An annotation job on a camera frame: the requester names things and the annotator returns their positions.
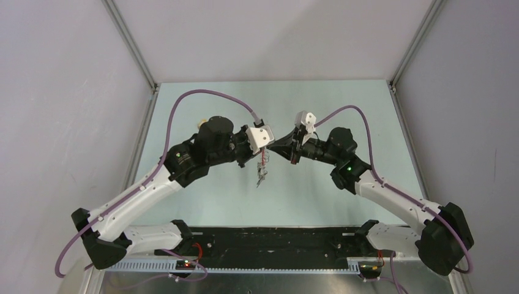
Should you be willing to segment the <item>red-handled metal key holder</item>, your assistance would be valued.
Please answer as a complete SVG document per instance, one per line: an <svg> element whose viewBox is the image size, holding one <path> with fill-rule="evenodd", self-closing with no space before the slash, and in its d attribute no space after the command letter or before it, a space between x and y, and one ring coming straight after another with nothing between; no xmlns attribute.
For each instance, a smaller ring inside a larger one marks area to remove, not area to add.
<svg viewBox="0 0 519 294"><path fill-rule="evenodd" d="M261 150L260 160L257 163L257 176L258 176L258 180L256 183L257 188L259 188L261 183L266 179L266 176L268 174L268 171L266 170L266 165L267 165L268 161L269 161L269 156L267 153L267 149L263 148Z"/></svg>

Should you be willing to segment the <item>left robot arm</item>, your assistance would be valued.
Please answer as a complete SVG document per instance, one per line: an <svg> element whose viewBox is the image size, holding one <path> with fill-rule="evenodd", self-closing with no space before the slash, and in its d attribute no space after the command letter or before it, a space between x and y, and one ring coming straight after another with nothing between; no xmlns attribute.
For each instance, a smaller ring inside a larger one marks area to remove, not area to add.
<svg viewBox="0 0 519 294"><path fill-rule="evenodd" d="M193 234L182 220L162 225L133 226L132 222L159 201L205 177L213 166L237 162L240 167L274 141L271 128L263 123L242 126L213 116L200 124L198 132L174 145L156 167L137 183L102 207L72 213L91 263L107 269L130 254L174 250L186 255L193 249Z"/></svg>

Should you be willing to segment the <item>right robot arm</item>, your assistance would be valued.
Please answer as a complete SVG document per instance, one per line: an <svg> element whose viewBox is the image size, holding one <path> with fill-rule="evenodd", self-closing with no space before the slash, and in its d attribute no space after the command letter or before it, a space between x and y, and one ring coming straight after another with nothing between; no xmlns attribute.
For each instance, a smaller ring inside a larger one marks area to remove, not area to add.
<svg viewBox="0 0 519 294"><path fill-rule="evenodd" d="M338 189L382 206L410 227L419 239L409 244L430 270L442 276L462 271L457 265L474 239L458 205L414 198L378 176L372 165L356 155L357 143L347 128L332 129L325 141L303 138L303 131L295 128L267 148L292 164L307 158L333 165L330 176Z"/></svg>

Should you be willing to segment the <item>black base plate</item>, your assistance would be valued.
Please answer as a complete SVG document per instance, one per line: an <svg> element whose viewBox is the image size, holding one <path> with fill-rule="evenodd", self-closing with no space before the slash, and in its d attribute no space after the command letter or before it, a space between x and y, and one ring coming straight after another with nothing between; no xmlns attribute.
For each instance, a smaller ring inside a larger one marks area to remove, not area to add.
<svg viewBox="0 0 519 294"><path fill-rule="evenodd" d="M360 227L191 227L192 237L172 249L206 267L339 269L349 258L390 257Z"/></svg>

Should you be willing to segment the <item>left aluminium frame post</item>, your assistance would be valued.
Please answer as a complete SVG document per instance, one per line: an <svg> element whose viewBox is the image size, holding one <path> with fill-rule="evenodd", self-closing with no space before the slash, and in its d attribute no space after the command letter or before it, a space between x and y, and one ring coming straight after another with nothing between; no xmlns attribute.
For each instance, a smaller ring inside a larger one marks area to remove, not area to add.
<svg viewBox="0 0 519 294"><path fill-rule="evenodd" d="M131 57L133 58L138 70L141 72L146 84L148 85L151 93L155 93L157 90L157 82L153 77L151 70L145 58L135 41L130 28L128 27L116 1L114 0L101 0L104 5L109 17L111 18L114 27L118 31L123 43L127 47Z"/></svg>

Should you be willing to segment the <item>aluminium frame post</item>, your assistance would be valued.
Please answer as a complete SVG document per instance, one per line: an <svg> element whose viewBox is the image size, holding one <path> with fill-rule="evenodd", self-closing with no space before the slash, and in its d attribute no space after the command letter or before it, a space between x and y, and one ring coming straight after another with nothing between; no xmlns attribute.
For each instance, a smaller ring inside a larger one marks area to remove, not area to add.
<svg viewBox="0 0 519 294"><path fill-rule="evenodd" d="M401 58L395 72L393 73L391 79L388 82L390 90L393 94L397 92L400 80L402 79L405 71L407 70L414 56L418 52L420 46L425 41L427 34L432 29L436 19L439 17L439 14L441 13L446 3L446 0L434 0L429 5L423 19L421 20L409 45L407 46L403 57Z"/></svg>
<svg viewBox="0 0 519 294"><path fill-rule="evenodd" d="M135 41L130 28L128 27L116 1L114 0L101 0L104 5L109 17L111 18L114 27L118 31L123 43L127 47L131 57L133 58L138 70L141 72L146 84L148 85L151 93L155 93L157 90L157 82L153 77L151 70L145 58Z"/></svg>

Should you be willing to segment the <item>right aluminium frame post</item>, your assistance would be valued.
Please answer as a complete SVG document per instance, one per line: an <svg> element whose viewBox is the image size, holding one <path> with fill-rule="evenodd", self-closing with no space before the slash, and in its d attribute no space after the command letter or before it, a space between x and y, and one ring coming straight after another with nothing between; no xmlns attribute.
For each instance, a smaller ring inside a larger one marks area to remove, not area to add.
<svg viewBox="0 0 519 294"><path fill-rule="evenodd" d="M401 58L395 72L393 73L391 79L388 82L390 90L393 94L397 92L400 80L402 79L405 71L407 70L414 56L418 52L420 46L425 41L427 34L432 29L436 19L439 17L439 14L441 13L446 3L446 0L434 0L429 5L423 19L421 20L409 45L407 46L403 57Z"/></svg>

